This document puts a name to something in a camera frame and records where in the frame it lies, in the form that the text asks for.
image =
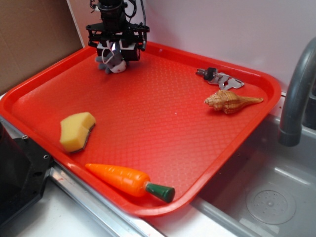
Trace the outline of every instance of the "toy carrot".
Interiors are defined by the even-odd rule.
[[[165,202],[172,202],[175,190],[150,182],[149,175],[128,167],[86,164],[85,167],[99,179],[135,197],[141,197],[149,192]]]

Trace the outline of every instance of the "tray rim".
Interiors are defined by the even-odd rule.
[[[259,113],[250,121],[250,123],[246,125],[246,127],[243,129],[243,132],[241,132],[237,136],[238,139],[241,141],[244,141],[251,134],[251,132],[261,123],[261,121],[268,115],[270,110],[279,101],[281,97],[281,88],[277,80],[274,77],[266,73],[259,72],[257,70],[253,70],[253,69],[238,66],[232,63],[227,63],[221,60],[212,59],[209,57],[185,52],[179,49],[157,44],[154,42],[148,42],[146,53],[151,53],[151,54],[154,54],[166,59],[177,61],[179,63],[187,64],[187,65],[189,65],[188,59],[194,59],[200,62],[201,68],[210,67],[209,61],[211,61],[212,64],[221,65],[221,67],[218,69],[225,70],[227,74],[229,74],[230,71],[234,71],[234,72],[239,72],[239,73],[253,74],[253,75],[256,75],[256,77],[260,76],[261,78],[264,78],[264,80],[257,81],[257,83],[264,86],[265,91],[268,91],[266,92],[266,94],[268,95],[269,100],[264,106],[264,108],[261,111],[259,111]],[[230,155],[233,154],[234,151],[236,151],[237,148],[242,143],[233,145],[232,147],[230,147],[229,150],[225,149],[219,155],[219,157],[226,157],[225,162],[223,163],[223,159],[218,157],[212,164],[212,167],[208,167],[207,170],[203,174],[201,174],[200,178],[196,180],[194,184],[176,201],[168,203],[168,204],[164,204],[162,206],[142,207],[142,206],[135,205],[129,202],[128,200],[126,200],[123,196],[118,195],[115,190],[113,190],[108,185],[105,185],[102,181],[96,179],[92,174],[90,174],[86,170],[83,170],[82,167],[79,167],[78,165],[73,164],[73,163],[69,164],[69,163],[60,161],[65,157],[67,158],[66,160],[68,160],[69,158],[66,154],[55,149],[55,147],[52,144],[46,141],[43,137],[33,132],[30,128],[25,126],[18,118],[14,117],[10,113],[11,106],[20,97],[29,93],[33,89],[37,88],[39,85],[49,81],[50,79],[53,79],[58,74],[62,73],[65,69],[71,68],[72,66],[76,65],[83,59],[93,54],[95,54],[94,48],[85,47],[83,49],[80,49],[74,54],[66,57],[65,59],[57,62],[56,64],[48,67],[42,72],[34,75],[33,77],[27,79],[23,83],[12,88],[0,100],[0,114],[6,120],[8,120],[13,126],[15,126],[24,134],[27,134],[28,136],[32,137],[32,139],[34,139],[39,145],[41,145],[44,149],[50,152],[51,155],[67,170],[69,170],[70,172],[72,172],[73,174],[75,174],[76,176],[78,176],[80,179],[82,179],[84,182],[88,184],[89,184],[88,181],[92,179],[94,183],[93,185],[89,184],[90,186],[92,186],[97,192],[99,192],[105,198],[108,198],[111,202],[121,207],[123,210],[129,212],[130,214],[140,216],[140,217],[160,216],[160,215],[164,215],[169,212],[172,212],[184,206],[185,204],[189,203],[190,201],[194,199],[195,195],[199,192],[199,190],[201,190],[202,187],[212,178],[216,170],[218,170],[229,159]]]

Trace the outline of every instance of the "conch shell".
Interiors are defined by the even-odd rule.
[[[224,111],[226,114],[232,114],[243,107],[251,104],[257,104],[263,101],[263,98],[239,96],[228,90],[219,90],[205,100],[215,111]]]

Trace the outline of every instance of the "yellow sponge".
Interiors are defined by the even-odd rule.
[[[96,121],[89,112],[70,115],[60,122],[60,143],[67,152],[76,152],[85,147],[90,130]]]

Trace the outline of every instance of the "white wall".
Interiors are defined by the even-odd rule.
[[[85,26],[96,23],[89,1],[68,1],[87,39]],[[268,73],[283,91],[303,49],[316,37],[315,0],[143,1],[151,29],[148,41]],[[140,21],[138,4],[132,22]]]

